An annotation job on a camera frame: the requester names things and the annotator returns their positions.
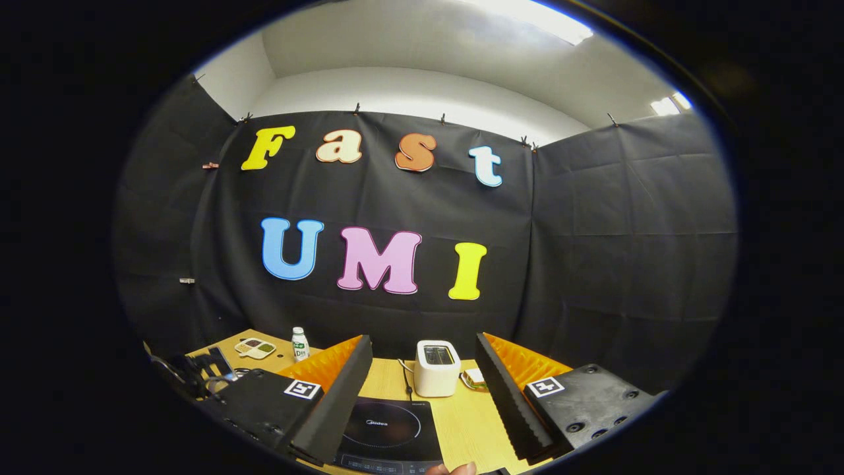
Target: hand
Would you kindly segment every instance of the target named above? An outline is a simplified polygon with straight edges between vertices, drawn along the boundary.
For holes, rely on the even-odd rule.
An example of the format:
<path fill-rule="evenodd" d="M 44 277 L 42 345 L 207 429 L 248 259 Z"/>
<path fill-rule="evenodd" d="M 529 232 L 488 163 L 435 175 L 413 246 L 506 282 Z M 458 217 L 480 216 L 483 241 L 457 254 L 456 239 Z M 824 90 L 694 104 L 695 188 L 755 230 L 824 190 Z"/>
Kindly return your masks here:
<path fill-rule="evenodd" d="M 478 468 L 475 466 L 474 462 L 471 461 L 466 465 L 461 465 L 460 467 L 455 468 L 451 472 L 448 471 L 445 465 L 440 464 L 436 467 L 431 467 L 428 470 L 425 470 L 425 475 L 475 475 L 478 471 Z"/>

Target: induction cooker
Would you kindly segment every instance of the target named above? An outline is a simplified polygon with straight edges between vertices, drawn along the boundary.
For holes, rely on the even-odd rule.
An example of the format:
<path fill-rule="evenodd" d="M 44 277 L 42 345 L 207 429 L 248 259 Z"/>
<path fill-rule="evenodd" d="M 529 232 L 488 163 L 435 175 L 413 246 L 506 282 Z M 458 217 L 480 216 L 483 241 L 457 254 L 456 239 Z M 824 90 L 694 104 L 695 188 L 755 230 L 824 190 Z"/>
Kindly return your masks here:
<path fill-rule="evenodd" d="M 367 473 L 418 475 L 442 463 L 428 401 L 359 397 L 334 465 Z"/>

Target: blue letter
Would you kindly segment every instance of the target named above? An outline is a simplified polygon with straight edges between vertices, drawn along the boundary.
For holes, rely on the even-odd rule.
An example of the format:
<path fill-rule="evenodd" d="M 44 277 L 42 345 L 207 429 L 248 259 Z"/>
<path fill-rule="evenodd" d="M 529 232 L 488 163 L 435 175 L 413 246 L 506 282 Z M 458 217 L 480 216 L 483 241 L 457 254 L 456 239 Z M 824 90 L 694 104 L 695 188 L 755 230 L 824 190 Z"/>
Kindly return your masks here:
<path fill-rule="evenodd" d="M 296 225 L 299 231 L 302 231 L 302 250 L 296 265 L 284 262 L 281 257 L 284 232 L 290 227 L 290 222 L 282 218 L 265 218 L 261 221 L 261 227 L 264 230 L 264 267 L 269 273 L 286 281 L 298 281 L 308 277 L 317 261 L 317 234 L 325 229 L 325 226 L 314 220 L 302 220 Z"/>
<path fill-rule="evenodd" d="M 475 176 L 478 181 L 488 187 L 497 187 L 504 180 L 492 172 L 492 164 L 501 164 L 501 157 L 492 154 L 490 147 L 475 147 L 469 149 L 469 156 L 475 159 Z"/>

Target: plastic bottle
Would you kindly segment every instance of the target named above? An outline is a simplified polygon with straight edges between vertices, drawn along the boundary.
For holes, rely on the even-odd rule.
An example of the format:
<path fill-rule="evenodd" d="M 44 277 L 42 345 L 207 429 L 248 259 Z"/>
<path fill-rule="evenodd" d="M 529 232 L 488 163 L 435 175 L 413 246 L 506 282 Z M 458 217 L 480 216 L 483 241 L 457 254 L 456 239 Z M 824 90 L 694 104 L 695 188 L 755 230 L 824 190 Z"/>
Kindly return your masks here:
<path fill-rule="evenodd" d="M 311 356 L 311 347 L 308 346 L 308 339 L 305 338 L 305 331 L 302 327 L 293 327 L 293 359 L 298 363 Z"/>

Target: letter m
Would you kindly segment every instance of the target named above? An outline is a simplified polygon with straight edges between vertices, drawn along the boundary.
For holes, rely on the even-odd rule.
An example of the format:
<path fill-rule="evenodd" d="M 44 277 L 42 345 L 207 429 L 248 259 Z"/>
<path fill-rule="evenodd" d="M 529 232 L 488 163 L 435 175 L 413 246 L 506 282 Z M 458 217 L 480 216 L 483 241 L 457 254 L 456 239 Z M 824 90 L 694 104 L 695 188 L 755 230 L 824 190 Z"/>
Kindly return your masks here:
<path fill-rule="evenodd" d="M 343 277 L 337 281 L 340 288 L 360 290 L 364 283 L 358 277 L 358 269 L 371 290 L 381 284 L 387 271 L 390 279 L 384 284 L 384 290 L 390 293 L 416 293 L 414 283 L 414 260 L 416 246 L 422 237 L 415 232 L 401 231 L 393 234 L 390 243 L 379 253 L 369 230 L 364 227 L 347 227 L 340 232 L 346 240 L 346 264 Z"/>

